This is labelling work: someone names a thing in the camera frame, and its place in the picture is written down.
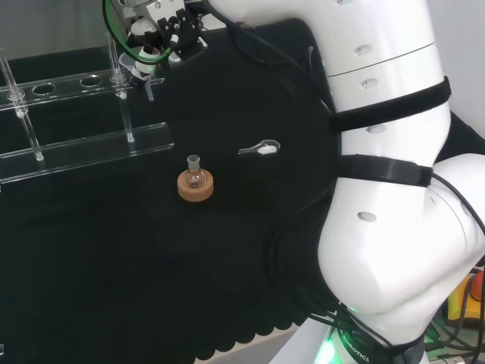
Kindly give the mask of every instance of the black strap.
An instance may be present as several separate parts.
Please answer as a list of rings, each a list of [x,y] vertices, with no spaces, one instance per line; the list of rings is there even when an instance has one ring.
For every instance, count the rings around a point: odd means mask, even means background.
[[[339,161],[339,176],[355,180],[428,187],[432,173],[430,167],[372,155],[342,155]]]
[[[416,93],[333,114],[330,125],[336,132],[372,127],[436,108],[447,102],[451,94],[448,77],[445,77],[442,83]]]

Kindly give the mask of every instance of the black cloth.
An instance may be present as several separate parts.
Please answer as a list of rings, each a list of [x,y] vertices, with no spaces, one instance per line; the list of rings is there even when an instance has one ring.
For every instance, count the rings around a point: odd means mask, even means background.
[[[305,32],[296,57],[312,43]],[[288,217],[332,185],[336,140],[300,75],[248,63],[224,32],[209,40],[205,55],[155,89],[155,103],[129,95],[134,126],[168,122],[173,149],[2,186],[8,362],[192,363],[307,317],[285,280],[268,280],[264,246],[287,221],[280,253],[315,251],[328,203]],[[12,62],[18,82],[107,66],[97,49]],[[120,129],[114,96],[30,114],[42,144]],[[27,147],[13,113],[0,119],[0,150]],[[280,142],[280,153],[237,158],[263,139]],[[454,118],[441,156],[462,152],[485,153],[485,143]],[[194,153],[215,181],[199,205],[177,195]],[[306,259],[289,265],[311,271]]]

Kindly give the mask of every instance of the yellow object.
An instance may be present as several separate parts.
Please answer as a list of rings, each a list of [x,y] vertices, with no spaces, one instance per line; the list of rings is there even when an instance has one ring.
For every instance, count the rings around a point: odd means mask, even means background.
[[[473,275],[466,277],[448,297],[448,320],[455,321],[460,319],[462,311],[463,295],[465,294],[465,287],[467,282]],[[467,309],[465,310],[466,319],[480,320],[480,301],[476,301],[472,296],[468,295]]]

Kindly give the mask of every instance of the green light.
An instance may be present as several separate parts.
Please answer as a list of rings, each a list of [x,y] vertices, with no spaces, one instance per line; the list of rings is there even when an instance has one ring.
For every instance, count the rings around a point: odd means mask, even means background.
[[[325,341],[315,358],[314,364],[330,364],[335,356],[335,348],[331,340]]]

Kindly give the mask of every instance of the acrylic test tube rack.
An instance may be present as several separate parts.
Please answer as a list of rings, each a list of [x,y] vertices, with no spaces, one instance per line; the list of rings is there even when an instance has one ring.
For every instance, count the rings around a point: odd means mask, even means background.
[[[130,72],[121,69],[111,35],[106,35],[111,69],[89,74],[16,84],[7,58],[0,49],[0,67],[7,86],[0,87],[0,111],[13,110],[25,130],[29,149],[0,154],[0,185],[53,172],[109,162],[169,149],[174,145],[166,123],[132,128],[127,104]],[[163,83],[153,77],[148,88]],[[29,116],[29,106],[114,93],[123,130],[41,146]]]

